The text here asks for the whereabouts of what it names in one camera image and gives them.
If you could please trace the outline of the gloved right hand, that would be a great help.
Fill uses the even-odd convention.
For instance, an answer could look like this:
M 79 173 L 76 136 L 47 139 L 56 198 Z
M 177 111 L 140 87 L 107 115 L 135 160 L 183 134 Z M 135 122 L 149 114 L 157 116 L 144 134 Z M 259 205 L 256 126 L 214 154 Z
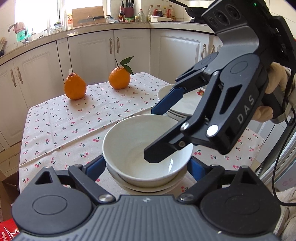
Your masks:
M 290 72 L 284 66 L 273 62 L 268 70 L 268 85 L 265 90 L 265 94 L 271 94 L 274 90 L 279 87 L 282 92 L 285 92 L 285 88 L 287 86 L 288 77 L 290 77 Z M 252 120 L 258 121 L 260 123 L 269 121 L 273 118 L 273 108 L 270 106 L 259 106 L 253 117 Z

